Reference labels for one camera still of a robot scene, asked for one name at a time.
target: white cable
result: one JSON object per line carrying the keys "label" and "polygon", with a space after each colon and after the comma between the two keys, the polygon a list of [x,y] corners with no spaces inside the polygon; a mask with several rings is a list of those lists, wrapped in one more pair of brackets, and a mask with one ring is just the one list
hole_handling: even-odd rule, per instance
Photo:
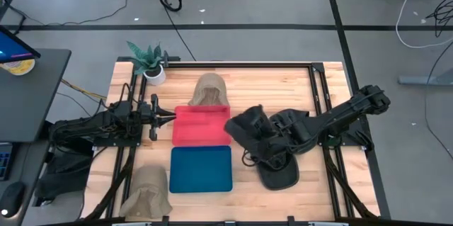
{"label": "white cable", "polygon": [[396,35],[398,36],[399,40],[403,43],[403,45],[405,45],[405,46],[407,46],[409,48],[413,48],[413,49],[422,49],[422,48],[427,48],[427,47],[444,45],[446,43],[450,43],[450,42],[453,41],[453,38],[450,38],[449,40],[444,41],[442,43],[437,43],[437,44],[432,44],[432,45],[419,45],[419,46],[417,46],[417,45],[408,45],[406,42],[404,42],[403,39],[401,38],[401,36],[399,35],[398,25],[399,25],[399,21],[401,20],[401,15],[403,14],[404,6],[406,6],[406,2],[407,1],[408,0],[404,0],[403,6],[401,7],[401,11],[399,11],[398,21],[396,22],[396,25],[395,25]]}

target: keyboard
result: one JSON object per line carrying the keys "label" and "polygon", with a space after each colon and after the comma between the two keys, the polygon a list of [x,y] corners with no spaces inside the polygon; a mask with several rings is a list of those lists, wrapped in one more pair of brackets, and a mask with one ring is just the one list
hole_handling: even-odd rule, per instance
{"label": "keyboard", "polygon": [[11,143],[0,142],[0,181],[8,180],[8,174],[13,166],[14,146]]}

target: white pot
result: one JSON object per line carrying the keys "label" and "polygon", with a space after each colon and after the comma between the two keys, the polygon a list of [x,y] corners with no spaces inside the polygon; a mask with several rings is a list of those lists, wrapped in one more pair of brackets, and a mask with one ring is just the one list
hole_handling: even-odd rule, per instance
{"label": "white pot", "polygon": [[163,84],[163,82],[165,81],[165,78],[166,78],[164,68],[162,67],[162,65],[159,65],[159,66],[161,67],[161,72],[158,75],[156,75],[155,77],[149,77],[149,76],[147,76],[146,72],[143,73],[143,75],[148,79],[148,83],[150,83],[154,86]]}

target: desk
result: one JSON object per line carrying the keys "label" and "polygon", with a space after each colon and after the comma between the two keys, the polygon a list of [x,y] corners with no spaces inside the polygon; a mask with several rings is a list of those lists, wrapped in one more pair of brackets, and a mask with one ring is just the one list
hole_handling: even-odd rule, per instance
{"label": "desk", "polygon": [[[167,80],[161,86],[147,85],[145,101],[151,94],[157,94],[159,105],[168,111],[176,106],[187,105],[191,99],[198,78],[208,72],[221,75],[227,87],[231,105],[231,116],[237,115],[251,106],[262,104],[268,115],[282,109],[294,108],[310,111],[315,115],[311,92],[309,69],[285,68],[247,68],[209,67],[210,64],[229,64],[227,62],[206,62],[203,67],[197,63],[177,62],[166,69]],[[340,62],[324,62],[328,88],[333,106],[350,98],[345,72]],[[120,97],[121,86],[129,83],[132,63],[117,62],[113,72],[108,103]],[[317,86],[321,90],[319,76]],[[138,97],[141,77],[138,77],[135,97]],[[142,145],[137,149],[134,170],[146,164],[160,164],[169,174],[173,123],[158,130],[158,141],[148,138],[149,127],[144,127]],[[375,214],[379,214],[377,199],[369,172],[365,153],[357,146],[342,147],[348,181],[362,202]],[[281,191],[267,190],[259,180],[254,167],[244,166],[241,162],[243,148],[231,142],[233,164],[233,191],[228,193],[170,193],[169,201],[173,210],[170,221],[285,221],[288,215],[295,220],[333,220],[331,199],[326,177],[326,166],[320,147],[306,154],[297,155],[300,170],[299,183]],[[96,158],[91,166],[85,190],[85,206],[82,217],[93,211],[110,186],[117,148],[108,148]],[[346,215],[343,193],[337,186],[342,215]],[[118,215],[122,186],[117,192],[113,216]]]}
{"label": "desk", "polygon": [[22,223],[49,149],[49,142],[38,137],[71,55],[69,50],[37,51],[41,58],[25,76],[16,77],[0,69],[0,141],[30,142],[18,148],[8,181],[0,181],[0,195],[11,183],[25,184],[21,210],[11,218],[0,216],[1,226]]}

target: potted plant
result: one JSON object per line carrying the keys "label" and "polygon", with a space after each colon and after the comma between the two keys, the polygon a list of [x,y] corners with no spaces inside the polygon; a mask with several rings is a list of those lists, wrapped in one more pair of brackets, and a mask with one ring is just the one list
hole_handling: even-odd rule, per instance
{"label": "potted plant", "polygon": [[135,60],[139,65],[139,68],[134,73],[143,74],[152,85],[162,84],[166,78],[164,67],[168,66],[167,51],[164,51],[164,55],[162,55],[160,45],[157,45],[154,50],[150,45],[146,52],[129,41],[127,45],[135,54]]}

